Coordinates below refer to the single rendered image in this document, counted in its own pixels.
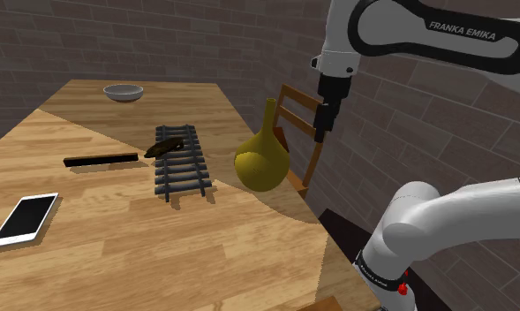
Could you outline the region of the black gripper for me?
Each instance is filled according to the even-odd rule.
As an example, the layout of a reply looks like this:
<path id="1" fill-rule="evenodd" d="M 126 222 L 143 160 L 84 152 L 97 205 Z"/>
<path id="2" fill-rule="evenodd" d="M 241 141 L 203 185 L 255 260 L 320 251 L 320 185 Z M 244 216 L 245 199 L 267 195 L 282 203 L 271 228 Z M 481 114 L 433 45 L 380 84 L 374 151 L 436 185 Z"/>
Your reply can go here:
<path id="1" fill-rule="evenodd" d="M 324 73 L 320 74 L 318 95 L 323 98 L 323 103 L 319 104 L 315 111 L 313 121 L 315 142 L 322 143 L 325 132 L 333 130 L 340 110 L 340 101 L 349 95 L 350 85 L 351 77 L 332 77 Z"/>

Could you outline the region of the wooden chair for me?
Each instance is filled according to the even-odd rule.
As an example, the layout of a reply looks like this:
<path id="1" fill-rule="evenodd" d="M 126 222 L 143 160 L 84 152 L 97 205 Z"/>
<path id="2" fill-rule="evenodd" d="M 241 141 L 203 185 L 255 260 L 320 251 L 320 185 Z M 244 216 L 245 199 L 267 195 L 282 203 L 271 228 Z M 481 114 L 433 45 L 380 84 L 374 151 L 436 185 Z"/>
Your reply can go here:
<path id="1" fill-rule="evenodd" d="M 312 98 L 310 95 L 307 95 L 301 91 L 296 90 L 294 87 L 291 87 L 287 84 L 282 84 L 280 94 L 278 96 L 278 100 L 275 107 L 275 119 L 273 122 L 273 130 L 275 133 L 275 137 L 278 139 L 280 144 L 285 148 L 287 152 L 290 152 L 288 148 L 288 144 L 284 135 L 284 131 L 280 126 L 277 126 L 278 118 L 283 117 L 291 124 L 293 124 L 297 129 L 301 130 L 311 138 L 315 135 L 314 127 L 304 121 L 304 119 L 300 118 L 298 115 L 294 114 L 287 108 L 283 107 L 284 99 L 288 97 L 295 102 L 303 105 L 307 109 L 311 111 L 316 111 L 317 106 L 321 105 L 319 100 Z M 313 177 L 315 168 L 320 159 L 320 154 L 323 148 L 322 142 L 316 142 L 315 148 L 313 150 L 310 162 L 307 166 L 307 170 L 305 172 L 305 176 L 303 178 L 299 178 L 293 171 L 288 171 L 287 179 L 293 185 L 298 194 L 305 199 L 307 192 L 309 190 L 309 183 Z"/>

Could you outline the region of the yellow long-necked vase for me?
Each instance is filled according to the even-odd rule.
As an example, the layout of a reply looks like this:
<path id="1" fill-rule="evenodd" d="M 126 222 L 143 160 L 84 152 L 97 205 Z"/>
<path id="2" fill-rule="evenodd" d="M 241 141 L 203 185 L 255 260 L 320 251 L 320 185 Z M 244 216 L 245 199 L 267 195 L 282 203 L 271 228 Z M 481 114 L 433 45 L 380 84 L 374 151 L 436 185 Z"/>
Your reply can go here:
<path id="1" fill-rule="evenodd" d="M 239 180 L 255 192 L 280 185 L 290 168 L 289 152 L 274 134 L 275 108 L 276 99 L 268 98 L 261 129 L 237 148 L 234 158 Z"/>

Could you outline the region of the dark brown oblong object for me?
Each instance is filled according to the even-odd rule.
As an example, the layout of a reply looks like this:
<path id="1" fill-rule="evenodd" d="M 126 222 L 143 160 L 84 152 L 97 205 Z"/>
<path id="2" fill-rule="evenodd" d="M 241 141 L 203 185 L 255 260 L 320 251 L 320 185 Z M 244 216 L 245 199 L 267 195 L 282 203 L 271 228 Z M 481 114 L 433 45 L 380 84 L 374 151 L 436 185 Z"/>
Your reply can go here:
<path id="1" fill-rule="evenodd" d="M 163 140 L 155 143 L 145 153 L 145 158 L 153 158 L 163 156 L 171 151 L 178 151 L 185 146 L 182 137 L 171 137 L 167 140 Z"/>

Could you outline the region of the grey bowl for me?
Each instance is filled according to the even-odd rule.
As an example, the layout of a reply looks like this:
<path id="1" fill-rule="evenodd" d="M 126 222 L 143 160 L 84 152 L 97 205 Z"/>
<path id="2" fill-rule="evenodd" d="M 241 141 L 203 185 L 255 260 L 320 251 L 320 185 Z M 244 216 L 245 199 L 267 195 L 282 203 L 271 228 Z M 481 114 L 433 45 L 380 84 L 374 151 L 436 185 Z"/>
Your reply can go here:
<path id="1" fill-rule="evenodd" d="M 106 86 L 103 93 L 116 102 L 134 102 L 143 96 L 144 88 L 138 85 L 116 84 Z"/>

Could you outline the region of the wooden table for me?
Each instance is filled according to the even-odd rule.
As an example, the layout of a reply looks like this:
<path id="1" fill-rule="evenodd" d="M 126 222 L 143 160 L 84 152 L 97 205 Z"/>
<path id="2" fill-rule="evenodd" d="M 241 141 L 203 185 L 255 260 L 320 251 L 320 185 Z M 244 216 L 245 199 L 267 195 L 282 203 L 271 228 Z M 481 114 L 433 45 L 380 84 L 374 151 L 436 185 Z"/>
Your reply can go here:
<path id="1" fill-rule="evenodd" d="M 58 193 L 37 237 L 0 247 L 0 311 L 298 311 L 378 300 L 288 182 L 248 192 L 234 167 L 251 136 L 214 84 L 143 83 L 108 99 L 72 80 L 0 140 L 0 227 L 18 201 Z M 194 125 L 213 185 L 154 194 L 154 163 L 67 168 L 72 156 L 144 154 L 159 125 Z"/>

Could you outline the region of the black long bar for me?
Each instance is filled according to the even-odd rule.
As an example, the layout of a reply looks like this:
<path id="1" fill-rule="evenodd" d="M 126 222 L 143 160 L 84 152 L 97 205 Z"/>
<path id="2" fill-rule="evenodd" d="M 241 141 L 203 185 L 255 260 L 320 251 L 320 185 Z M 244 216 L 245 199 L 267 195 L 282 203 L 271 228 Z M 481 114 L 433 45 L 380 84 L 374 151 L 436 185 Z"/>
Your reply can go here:
<path id="1" fill-rule="evenodd" d="M 110 163 L 128 163 L 136 162 L 139 160 L 137 153 L 123 153 L 123 154 L 112 154 L 112 155 L 88 155 L 88 156 L 76 156 L 66 157 L 63 163 L 66 167 L 80 167 L 80 166 L 91 166 L 100 164 Z"/>

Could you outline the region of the white smartphone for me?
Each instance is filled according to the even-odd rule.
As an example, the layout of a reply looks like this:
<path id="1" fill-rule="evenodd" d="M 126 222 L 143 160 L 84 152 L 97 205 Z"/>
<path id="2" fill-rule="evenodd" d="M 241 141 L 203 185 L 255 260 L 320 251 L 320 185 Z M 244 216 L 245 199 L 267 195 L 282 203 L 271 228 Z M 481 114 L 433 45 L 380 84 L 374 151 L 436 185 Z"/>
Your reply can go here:
<path id="1" fill-rule="evenodd" d="M 57 197 L 58 193 L 22 197 L 0 227 L 0 247 L 34 240 Z"/>

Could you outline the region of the dark grey toy rail track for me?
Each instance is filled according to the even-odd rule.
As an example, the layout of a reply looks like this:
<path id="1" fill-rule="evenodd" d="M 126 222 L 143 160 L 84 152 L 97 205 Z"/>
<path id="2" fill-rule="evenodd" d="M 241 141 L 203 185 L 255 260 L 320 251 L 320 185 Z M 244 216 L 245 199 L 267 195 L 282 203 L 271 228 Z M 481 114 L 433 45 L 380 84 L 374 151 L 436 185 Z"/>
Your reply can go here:
<path id="1" fill-rule="evenodd" d="M 155 143 L 180 138 L 172 151 L 154 159 L 154 194 L 170 195 L 191 190 L 199 190 L 205 197 L 205 190 L 212 186 L 207 164 L 204 159 L 198 134 L 194 125 L 166 126 L 155 128 Z"/>

